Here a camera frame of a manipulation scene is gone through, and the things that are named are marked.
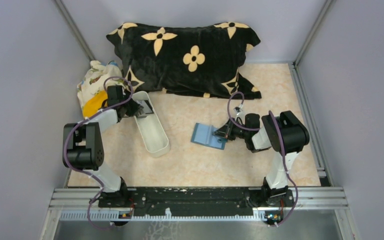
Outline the blue leather card holder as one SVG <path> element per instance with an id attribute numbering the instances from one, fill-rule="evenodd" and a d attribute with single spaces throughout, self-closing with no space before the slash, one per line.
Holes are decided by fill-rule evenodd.
<path id="1" fill-rule="evenodd" d="M 226 139 L 214 135 L 216 128 L 212 125 L 196 123 L 193 129 L 191 142 L 204 147 L 224 150 Z"/>

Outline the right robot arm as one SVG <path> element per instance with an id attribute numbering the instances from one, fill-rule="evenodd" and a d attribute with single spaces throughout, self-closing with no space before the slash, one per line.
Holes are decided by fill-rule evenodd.
<path id="1" fill-rule="evenodd" d="M 274 150 L 272 165 L 263 183 L 269 190 L 287 187 L 295 159 L 310 142 L 307 128 L 290 110 L 281 112 L 279 116 L 238 113 L 213 135 L 227 141 L 243 139 L 252 153 Z"/>

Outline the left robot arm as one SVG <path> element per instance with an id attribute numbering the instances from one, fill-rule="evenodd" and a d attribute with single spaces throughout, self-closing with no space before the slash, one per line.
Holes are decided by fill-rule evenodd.
<path id="1" fill-rule="evenodd" d="M 144 117 L 154 109 L 149 100 L 134 100 L 133 94 L 120 85 L 109 86 L 98 97 L 84 120 L 64 126 L 62 162 L 94 179 L 101 192 L 122 192 L 126 189 L 124 179 L 105 163 L 102 133 L 124 117 Z"/>

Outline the white oblong plastic tray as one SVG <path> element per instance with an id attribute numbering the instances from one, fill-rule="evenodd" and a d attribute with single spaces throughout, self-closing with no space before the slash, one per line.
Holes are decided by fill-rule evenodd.
<path id="1" fill-rule="evenodd" d="M 167 154 L 171 148 L 170 141 L 149 94 L 145 91 L 138 91 L 132 95 L 132 99 L 135 101 L 149 100 L 153 107 L 154 114 L 146 117 L 134 116 L 145 149 L 153 158 L 159 158 Z"/>

